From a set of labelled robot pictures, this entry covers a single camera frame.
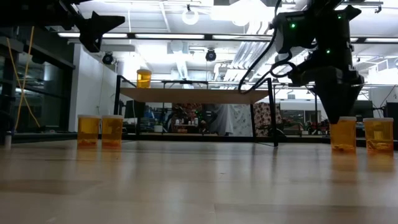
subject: wooden floor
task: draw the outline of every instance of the wooden floor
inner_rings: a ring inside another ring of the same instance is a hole
[[[75,141],[0,151],[0,223],[398,223],[394,156],[327,144]]]

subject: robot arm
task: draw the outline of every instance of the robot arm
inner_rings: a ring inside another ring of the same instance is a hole
[[[286,59],[280,60],[271,66],[271,69],[252,86],[253,90],[265,82],[265,76],[289,77],[291,86],[303,86],[315,82],[312,89],[325,108],[332,124],[338,122],[340,116],[348,116],[362,89],[364,78],[353,68],[350,42],[349,22],[361,13],[361,10],[352,6],[336,11],[335,8],[343,0],[308,0],[307,9],[298,12],[283,12],[275,16],[270,28],[274,35],[266,54],[272,44],[278,54],[288,54]],[[294,65],[291,48],[303,47],[313,49],[310,56],[300,65]],[[254,68],[259,60],[249,68],[241,82]],[[292,69],[283,75],[273,72],[278,66],[289,65]]]

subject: plastic cup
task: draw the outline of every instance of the plastic cup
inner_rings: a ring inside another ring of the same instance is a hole
[[[100,116],[78,115],[77,144],[79,147],[97,146]]]
[[[152,72],[146,69],[137,70],[137,88],[150,88]]]
[[[368,152],[392,152],[394,118],[365,118],[366,149]]]
[[[122,146],[123,116],[105,115],[102,116],[102,146]]]
[[[337,124],[330,124],[330,142],[334,151],[355,152],[356,117],[340,117]]]

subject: glass wall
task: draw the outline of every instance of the glass wall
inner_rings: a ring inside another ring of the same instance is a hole
[[[17,76],[22,85],[28,55],[27,53],[16,55],[18,56],[16,60]],[[0,56],[0,79],[2,80],[0,88],[2,88],[1,85],[15,87],[15,102],[12,103],[10,114],[13,115],[15,121],[19,118],[16,132],[66,131],[68,129],[72,71],[63,70],[34,56],[29,57],[24,96],[33,117],[25,100],[22,100],[21,109],[18,112],[22,91],[10,61],[8,55]]]
[[[2,75],[4,73],[4,61],[6,59],[0,55],[0,78],[2,78]]]

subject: wire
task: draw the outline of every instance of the wire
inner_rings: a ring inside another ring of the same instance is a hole
[[[386,98],[383,100],[383,102],[381,102],[380,106],[381,107],[383,105],[383,103],[387,100],[387,98],[391,95],[392,91],[396,88],[396,84],[391,88],[390,93],[386,96]]]
[[[22,86],[21,86],[21,81],[19,80],[19,77],[18,77],[18,71],[17,71],[17,67],[16,67],[16,65],[15,65],[14,57],[12,56],[12,50],[11,50],[10,40],[7,38],[8,51],[9,51],[9,54],[10,54],[12,67],[13,67],[13,69],[14,69],[14,73],[15,73],[15,76],[16,76],[16,78],[17,78],[17,82],[18,82],[19,88],[21,89],[21,99],[20,99],[20,101],[19,101],[19,107],[18,107],[18,114],[17,114],[17,121],[16,121],[16,125],[15,125],[15,130],[16,130],[17,127],[18,127],[19,115],[20,115],[20,113],[21,113],[22,99],[25,99],[25,103],[26,103],[27,109],[29,110],[30,115],[32,115],[33,119],[34,119],[35,122],[36,122],[36,125],[37,125],[38,127],[40,127],[40,124],[39,124],[39,122],[37,121],[36,117],[33,115],[33,112],[32,112],[32,110],[31,110],[31,108],[30,108],[30,106],[29,106],[29,104],[28,104],[28,102],[27,102],[27,99],[26,99],[25,95],[24,95],[25,81],[26,81],[27,71],[28,71],[28,68],[29,68],[29,58],[30,58],[29,56],[30,56],[30,51],[31,51],[31,49],[32,49],[33,34],[34,34],[34,26],[32,27],[32,32],[31,32],[31,34],[30,34],[30,44],[29,44],[28,57],[27,57],[26,66],[25,66],[24,83],[23,83]]]
[[[282,2],[282,0],[278,0],[278,1],[276,2],[275,11],[274,11],[275,17],[276,17],[276,15],[277,15],[277,11],[278,11],[278,8],[279,8],[281,2]],[[260,54],[260,56],[253,62],[253,64],[249,67],[249,69],[248,69],[248,70],[246,71],[246,73],[243,75],[243,77],[242,77],[242,79],[241,79],[241,81],[239,82],[239,85],[238,85],[238,91],[239,91],[240,94],[249,93],[251,90],[257,88],[257,87],[255,87],[255,85],[253,85],[249,90],[242,91],[242,85],[243,85],[243,83],[244,83],[244,80],[245,80],[246,77],[250,74],[250,72],[254,69],[254,67],[261,61],[261,59],[265,56],[265,54],[268,53],[269,49],[271,49],[272,44],[274,44],[274,42],[275,42],[276,33],[277,33],[277,28],[274,27],[274,33],[272,34],[272,38],[271,38],[271,40],[269,41],[269,43],[268,43],[266,49]]]
[[[258,79],[258,81],[257,81],[252,87],[250,87],[249,90],[246,90],[245,92],[241,92],[241,94],[246,94],[246,93],[249,93],[249,92],[252,91],[252,90],[255,90],[256,88],[259,88],[262,84],[264,84],[264,83],[266,82],[266,76],[267,76],[268,74],[271,74],[271,75],[272,75],[273,77],[275,77],[275,78],[283,78],[283,77],[287,76],[287,74],[276,75],[276,74],[274,73],[274,69],[277,68],[277,67],[279,67],[279,66],[281,66],[281,65],[285,65],[285,64],[286,64],[286,65],[289,65],[290,67],[292,67],[292,69],[295,69],[295,68],[296,68],[296,65],[295,65],[295,64],[293,64],[292,62],[289,62],[289,60],[292,59],[292,53],[291,53],[291,51],[289,51],[288,54],[289,54],[289,55],[287,56],[287,58],[285,58],[285,59],[283,59],[283,60],[281,60],[281,61],[279,61],[279,62],[273,64],[273,65],[271,66],[271,69],[270,69],[268,72],[266,72],[260,79]]]
[[[377,113],[379,114],[379,117],[381,118],[380,111],[379,111],[380,109],[377,108],[377,106],[373,103],[373,101],[371,101],[371,100],[369,99],[369,97],[367,97],[365,94],[363,94],[363,96],[365,96],[366,99],[368,99],[370,102],[372,102],[372,104],[373,104],[373,106],[374,106],[374,109],[377,110]]]
[[[265,146],[269,146],[269,147],[275,147],[275,146],[271,146],[270,144],[266,144],[266,143],[262,143],[262,142],[256,142],[257,144],[262,144],[262,145],[265,145]]]

